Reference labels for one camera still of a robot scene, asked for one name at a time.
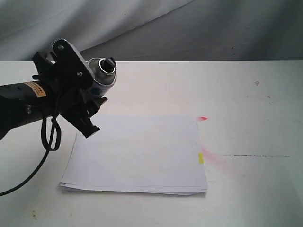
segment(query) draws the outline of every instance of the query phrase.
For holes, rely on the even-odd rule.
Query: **white paper sheet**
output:
[[[185,115],[92,119],[101,129],[77,136],[61,183],[67,188],[119,192],[205,192],[196,120]]]

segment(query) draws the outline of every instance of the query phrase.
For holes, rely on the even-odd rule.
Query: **gray fabric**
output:
[[[29,60],[66,38],[85,50],[192,0],[0,0],[0,60]]]
[[[303,59],[302,0],[196,0],[82,52],[118,61]]]

